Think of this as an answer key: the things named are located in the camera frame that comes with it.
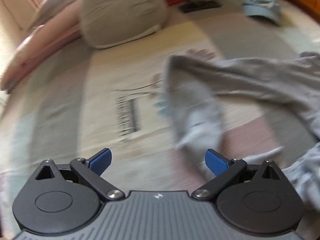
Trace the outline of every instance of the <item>bed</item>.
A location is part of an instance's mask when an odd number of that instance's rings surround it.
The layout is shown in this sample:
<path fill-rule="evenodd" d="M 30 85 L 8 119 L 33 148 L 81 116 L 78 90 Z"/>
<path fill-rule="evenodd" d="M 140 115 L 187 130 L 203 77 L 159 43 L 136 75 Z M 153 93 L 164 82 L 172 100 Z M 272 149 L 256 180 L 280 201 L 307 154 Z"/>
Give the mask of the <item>bed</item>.
<path fill-rule="evenodd" d="M 45 60 L 12 91 L 0 122 L 0 212 L 7 239 L 19 228 L 12 202 L 44 159 L 68 163 L 112 150 L 102 177 L 126 193 L 136 190 L 188 190 L 204 182 L 183 152 L 175 149 L 162 71 L 172 54 L 207 61 L 236 57 L 296 58 L 317 51 L 320 27 L 280 0 L 283 22 L 245 17 L 242 0 L 216 0 L 222 7 L 182 14 L 169 8 L 163 30 L 105 50 L 81 38 Z M 220 97 L 225 136 L 221 151 L 242 158 L 283 146 L 276 157 L 290 166 L 316 139 L 284 107 L 250 99 Z M 319 215 L 306 211 L 298 233 L 320 235 Z"/>

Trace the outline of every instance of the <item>dark circle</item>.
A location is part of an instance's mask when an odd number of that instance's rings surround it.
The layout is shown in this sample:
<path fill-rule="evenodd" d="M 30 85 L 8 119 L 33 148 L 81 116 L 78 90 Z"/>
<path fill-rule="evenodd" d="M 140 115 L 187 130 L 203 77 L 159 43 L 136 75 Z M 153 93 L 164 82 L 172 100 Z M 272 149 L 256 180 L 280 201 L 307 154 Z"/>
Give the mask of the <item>dark circle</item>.
<path fill-rule="evenodd" d="M 72 196 L 63 191 L 51 191 L 41 194 L 36 199 L 38 209 L 47 213 L 66 210 L 72 204 Z"/>
<path fill-rule="evenodd" d="M 270 192 L 254 191 L 244 197 L 244 204 L 256 212 L 272 212 L 281 205 L 281 200 Z"/>

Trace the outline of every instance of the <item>blue gripper pad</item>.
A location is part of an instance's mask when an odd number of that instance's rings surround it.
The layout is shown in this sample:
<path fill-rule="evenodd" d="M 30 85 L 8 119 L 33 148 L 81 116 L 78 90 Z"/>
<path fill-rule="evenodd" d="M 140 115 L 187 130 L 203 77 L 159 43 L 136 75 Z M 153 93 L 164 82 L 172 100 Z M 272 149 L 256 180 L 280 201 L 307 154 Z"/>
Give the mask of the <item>blue gripper pad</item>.
<path fill-rule="evenodd" d="M 205 165 L 212 171 L 215 176 L 219 176 L 226 169 L 229 168 L 230 160 L 223 157 L 221 154 L 217 153 L 212 149 L 208 149 L 205 152 Z"/>
<path fill-rule="evenodd" d="M 112 160 L 111 151 L 104 148 L 85 161 L 85 165 L 99 176 L 109 167 Z"/>

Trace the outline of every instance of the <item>gray ribbed plate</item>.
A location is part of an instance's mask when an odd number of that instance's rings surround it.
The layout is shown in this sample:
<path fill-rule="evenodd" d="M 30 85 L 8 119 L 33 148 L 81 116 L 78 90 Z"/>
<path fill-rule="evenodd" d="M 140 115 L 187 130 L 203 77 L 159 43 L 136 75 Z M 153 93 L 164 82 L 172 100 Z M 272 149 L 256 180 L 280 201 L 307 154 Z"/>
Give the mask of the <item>gray ribbed plate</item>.
<path fill-rule="evenodd" d="M 257 240 L 228 226 L 209 202 L 187 192 L 133 191 L 122 201 L 109 202 L 94 222 L 63 236 L 23 232 L 16 240 Z M 294 232 L 272 240 L 301 240 Z"/>

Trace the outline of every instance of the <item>red object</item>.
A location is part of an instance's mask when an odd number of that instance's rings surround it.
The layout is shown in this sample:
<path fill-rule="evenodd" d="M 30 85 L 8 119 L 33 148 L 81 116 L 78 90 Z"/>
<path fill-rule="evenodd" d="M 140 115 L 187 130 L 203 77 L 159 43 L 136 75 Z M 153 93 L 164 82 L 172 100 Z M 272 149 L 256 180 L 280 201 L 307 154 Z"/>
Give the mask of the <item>red object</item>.
<path fill-rule="evenodd" d="M 181 2 L 185 2 L 186 0 L 167 0 L 167 4 L 168 6 L 177 4 L 177 3 L 181 3 Z"/>

